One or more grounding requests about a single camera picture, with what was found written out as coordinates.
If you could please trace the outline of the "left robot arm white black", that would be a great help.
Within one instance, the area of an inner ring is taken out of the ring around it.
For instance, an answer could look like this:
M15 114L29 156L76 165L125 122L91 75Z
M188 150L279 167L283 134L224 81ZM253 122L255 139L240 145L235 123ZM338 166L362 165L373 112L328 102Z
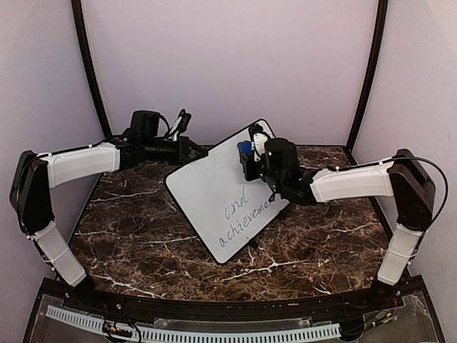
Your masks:
M57 227L51 190L93 176L133 169L146 161L184 165L207 156L204 147L180 136L175 140L116 135L97 144L19 157L9 195L21 231L34 243L44 262L74 288L72 298L86 312L101 305L94 281L71 251Z

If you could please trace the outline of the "white whiteboard with black frame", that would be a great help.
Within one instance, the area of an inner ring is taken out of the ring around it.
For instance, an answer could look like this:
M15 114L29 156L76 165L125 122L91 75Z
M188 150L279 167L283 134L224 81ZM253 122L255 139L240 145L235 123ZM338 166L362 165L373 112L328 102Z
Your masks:
M260 179L244 178L238 143L249 139L243 128L209 150L207 156L179 167L165 185L191 227L218 264L225 264L287 205Z

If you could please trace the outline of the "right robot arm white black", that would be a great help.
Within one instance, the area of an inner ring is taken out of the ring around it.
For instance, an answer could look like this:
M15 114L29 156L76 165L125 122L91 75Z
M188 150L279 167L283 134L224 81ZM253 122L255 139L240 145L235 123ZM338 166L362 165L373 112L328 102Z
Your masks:
M270 149L258 154L244 146L238 150L245 179L263 181L273 197L291 204L306 207L392 199L396 228L376 275L379 283L365 293L364 303L379 310L391 300L390 286L399 282L433 222L436 186L410 151L400 150L392 159L362 166L307 169L292 151Z

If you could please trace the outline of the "blue whiteboard eraser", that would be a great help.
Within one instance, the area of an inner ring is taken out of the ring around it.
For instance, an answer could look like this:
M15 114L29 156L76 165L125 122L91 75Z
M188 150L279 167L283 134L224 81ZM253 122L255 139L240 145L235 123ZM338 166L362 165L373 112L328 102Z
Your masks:
M241 154L250 154L252 152L252 143L250 141L239 142L238 150Z

